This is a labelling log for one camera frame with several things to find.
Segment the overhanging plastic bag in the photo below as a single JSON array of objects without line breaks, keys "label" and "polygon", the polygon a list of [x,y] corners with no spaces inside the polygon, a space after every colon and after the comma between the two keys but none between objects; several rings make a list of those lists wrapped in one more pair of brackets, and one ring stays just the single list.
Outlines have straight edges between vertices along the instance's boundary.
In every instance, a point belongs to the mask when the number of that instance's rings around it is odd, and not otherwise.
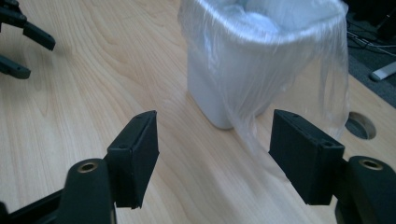
[{"label": "overhanging plastic bag", "polygon": [[338,0],[181,0],[189,92],[253,152],[265,148],[256,116],[270,104],[338,138],[348,115],[346,13]]}]

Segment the wooden table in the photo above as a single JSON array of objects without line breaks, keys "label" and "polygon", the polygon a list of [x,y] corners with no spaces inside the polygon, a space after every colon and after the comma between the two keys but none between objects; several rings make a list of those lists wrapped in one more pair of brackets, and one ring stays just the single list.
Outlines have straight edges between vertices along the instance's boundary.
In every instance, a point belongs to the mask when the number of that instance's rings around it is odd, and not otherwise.
[{"label": "wooden table", "polygon": [[[158,111],[161,155],[142,209],[119,223],[335,223],[332,206],[305,205],[291,184],[265,172],[234,131],[214,128],[187,91],[178,0],[35,0],[28,20],[57,40],[47,51],[4,25],[0,53],[32,69],[0,76],[0,200],[9,211],[64,185],[78,161],[103,158],[134,116]],[[350,78],[351,109],[376,137],[345,131],[346,158],[396,169],[396,111]]]}]

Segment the crumpled plastic bag inside bin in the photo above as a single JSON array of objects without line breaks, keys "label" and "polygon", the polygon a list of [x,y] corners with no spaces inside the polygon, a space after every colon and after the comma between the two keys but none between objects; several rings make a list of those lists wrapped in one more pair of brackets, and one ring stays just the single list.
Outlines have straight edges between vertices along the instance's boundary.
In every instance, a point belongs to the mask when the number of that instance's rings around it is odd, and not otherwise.
[{"label": "crumpled plastic bag inside bin", "polygon": [[252,151],[269,150],[256,127],[269,106],[338,138],[348,115],[346,14],[338,0],[181,0],[189,92]]}]

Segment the wood grain surface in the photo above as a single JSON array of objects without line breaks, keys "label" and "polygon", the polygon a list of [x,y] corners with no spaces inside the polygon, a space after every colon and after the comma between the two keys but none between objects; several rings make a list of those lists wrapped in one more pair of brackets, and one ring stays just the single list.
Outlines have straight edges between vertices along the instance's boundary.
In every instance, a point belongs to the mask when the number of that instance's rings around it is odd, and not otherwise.
[{"label": "wood grain surface", "polygon": [[[48,51],[20,29],[2,27],[0,54],[32,74],[0,75],[0,201],[12,212],[61,189],[73,164],[103,158],[133,116],[157,110],[161,155],[143,207],[118,209],[119,223],[335,223],[335,199],[332,206],[305,205],[234,131],[214,128],[201,113],[187,91],[178,6],[21,1],[28,21],[57,44]],[[353,77],[350,103],[374,123],[376,137],[345,131],[346,158],[375,157],[396,169],[395,109]]]}]

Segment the dark gray carpet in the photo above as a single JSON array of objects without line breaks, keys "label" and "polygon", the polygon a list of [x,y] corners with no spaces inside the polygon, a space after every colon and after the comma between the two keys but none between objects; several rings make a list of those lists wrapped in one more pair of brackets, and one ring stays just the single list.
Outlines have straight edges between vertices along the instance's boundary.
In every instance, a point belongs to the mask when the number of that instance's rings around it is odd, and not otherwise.
[{"label": "dark gray carpet", "polygon": [[[386,41],[381,40],[375,34],[374,26],[366,21],[353,20],[353,13],[348,13],[346,18],[349,32],[369,41],[374,41],[373,43],[376,45],[396,45],[396,38]],[[369,75],[375,70],[396,62],[396,57],[388,55],[376,48],[366,46],[359,40],[351,38],[351,35],[348,38],[348,45],[349,74],[396,108],[396,74],[379,82],[374,82],[369,78]],[[385,50],[396,54],[396,48]]]}]

